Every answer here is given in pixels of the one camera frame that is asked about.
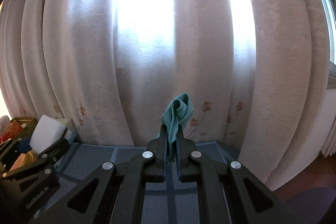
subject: flower pattern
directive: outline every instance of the flower pattern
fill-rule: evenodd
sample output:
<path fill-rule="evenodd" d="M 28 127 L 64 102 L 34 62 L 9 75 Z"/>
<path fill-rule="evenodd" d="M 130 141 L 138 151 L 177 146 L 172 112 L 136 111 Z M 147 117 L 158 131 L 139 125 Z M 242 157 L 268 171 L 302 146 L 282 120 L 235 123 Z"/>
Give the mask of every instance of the flower pattern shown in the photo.
<path fill-rule="evenodd" d="M 238 105 L 236 105 L 236 111 L 241 111 L 243 109 L 244 104 L 242 102 L 239 102 Z"/>
<path fill-rule="evenodd" d="M 26 117 L 27 116 L 27 111 L 26 110 L 19 108 L 19 111 L 20 111 L 21 117 Z"/>
<path fill-rule="evenodd" d="M 207 112 L 211 110 L 211 107 L 212 107 L 212 102 L 205 101 L 201 108 L 203 112 Z"/>
<path fill-rule="evenodd" d="M 237 132 L 236 131 L 233 131 L 233 132 L 230 132 L 233 130 L 233 128 L 231 127 L 231 125 L 233 124 L 236 124 L 234 123 L 234 121 L 237 119 L 237 117 L 240 115 L 240 111 L 243 109 L 244 107 L 244 103 L 243 102 L 239 102 L 234 109 L 232 109 L 229 114 L 227 115 L 227 118 L 226 118 L 226 131 L 225 131 L 225 134 L 224 136 L 227 136 L 227 135 L 235 135 Z"/>
<path fill-rule="evenodd" d="M 56 113 L 61 113 L 61 108 L 59 107 L 59 105 L 55 105 L 55 106 L 54 106 L 54 111 L 55 111 Z"/>
<path fill-rule="evenodd" d="M 80 106 L 79 108 L 81 110 L 82 115 L 86 115 L 85 108 L 83 106 Z"/>
<path fill-rule="evenodd" d="M 197 126 L 198 123 L 199 123 L 199 120 L 198 120 L 198 119 L 191 119 L 191 120 L 189 121 L 189 124 L 190 124 L 190 126 L 192 126 L 192 127 Z"/>
<path fill-rule="evenodd" d="M 197 119 L 197 118 L 193 118 L 189 121 L 189 125 L 190 125 L 190 128 L 187 129 L 185 132 L 184 132 L 184 136 L 185 137 L 188 137 L 190 136 L 192 133 L 195 132 L 195 130 L 199 127 L 199 125 L 203 122 L 205 116 L 206 116 L 206 112 L 210 111 L 212 108 L 212 102 L 209 102 L 209 101 L 205 101 L 203 103 L 203 105 L 201 106 L 201 110 L 204 112 L 203 116 L 200 118 L 200 119 Z M 204 136 L 206 135 L 207 133 L 204 132 L 202 133 L 200 136 Z"/>
<path fill-rule="evenodd" d="M 86 122 L 86 110 L 85 110 L 85 108 L 82 105 L 79 106 L 79 110 L 80 110 L 80 112 L 82 114 L 82 117 L 80 117 L 78 119 L 79 126 L 77 127 L 77 131 L 78 131 L 78 133 L 82 132 L 83 136 L 84 136 L 85 133 L 86 133 L 86 124 L 87 124 L 87 122 Z"/>

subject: teal cloth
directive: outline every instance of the teal cloth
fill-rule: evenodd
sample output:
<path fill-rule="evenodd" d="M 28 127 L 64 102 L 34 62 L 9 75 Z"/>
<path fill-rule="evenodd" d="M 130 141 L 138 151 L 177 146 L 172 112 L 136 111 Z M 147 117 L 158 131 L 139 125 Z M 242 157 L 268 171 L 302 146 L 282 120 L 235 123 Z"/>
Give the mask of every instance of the teal cloth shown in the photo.
<path fill-rule="evenodd" d="M 188 93 L 182 93 L 175 97 L 168 105 L 166 111 L 161 117 L 161 122 L 167 127 L 168 143 L 170 148 L 170 157 L 172 158 L 173 143 L 176 140 L 177 130 L 179 125 L 185 130 L 189 120 L 194 113 L 194 107 Z"/>

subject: floor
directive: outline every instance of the floor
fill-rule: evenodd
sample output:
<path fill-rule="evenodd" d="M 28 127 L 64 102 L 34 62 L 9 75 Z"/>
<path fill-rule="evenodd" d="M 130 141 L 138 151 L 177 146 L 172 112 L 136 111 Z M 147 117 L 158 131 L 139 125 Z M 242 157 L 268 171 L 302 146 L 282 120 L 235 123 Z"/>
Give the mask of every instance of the floor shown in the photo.
<path fill-rule="evenodd" d="M 325 158 L 320 154 L 306 169 L 273 193 L 286 202 L 297 194 L 315 187 L 336 190 L 336 155 Z"/>

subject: sheer curtain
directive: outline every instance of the sheer curtain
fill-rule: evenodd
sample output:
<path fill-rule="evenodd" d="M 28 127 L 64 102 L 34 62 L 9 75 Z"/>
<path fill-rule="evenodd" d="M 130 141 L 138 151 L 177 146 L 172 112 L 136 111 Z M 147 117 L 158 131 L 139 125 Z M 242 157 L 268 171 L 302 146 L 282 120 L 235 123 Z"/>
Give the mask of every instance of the sheer curtain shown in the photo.
<path fill-rule="evenodd" d="M 327 83 L 320 0 L 4 0 L 12 117 L 69 117 L 84 143 L 144 146 L 188 92 L 185 136 L 219 140 L 275 189 L 314 159 Z"/>

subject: metal screw head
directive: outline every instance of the metal screw head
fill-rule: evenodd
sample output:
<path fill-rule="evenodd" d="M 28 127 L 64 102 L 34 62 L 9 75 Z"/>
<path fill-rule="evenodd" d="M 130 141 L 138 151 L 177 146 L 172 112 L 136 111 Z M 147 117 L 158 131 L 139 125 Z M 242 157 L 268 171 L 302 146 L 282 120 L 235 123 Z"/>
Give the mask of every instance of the metal screw head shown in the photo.
<path fill-rule="evenodd" d="M 242 164 L 239 161 L 233 161 L 231 163 L 231 167 L 234 169 L 239 169 L 242 166 Z"/>
<path fill-rule="evenodd" d="M 199 151 L 193 151 L 193 152 L 191 152 L 191 156 L 193 158 L 200 158 L 202 156 L 202 153 L 199 152 Z"/>
<path fill-rule="evenodd" d="M 149 159 L 151 157 L 153 157 L 153 153 L 150 151 L 145 151 L 144 153 L 142 153 L 142 156 L 146 159 Z"/>
<path fill-rule="evenodd" d="M 107 162 L 103 163 L 102 167 L 105 170 L 109 170 L 109 169 L 111 169 L 113 167 L 113 163 L 107 161 Z"/>

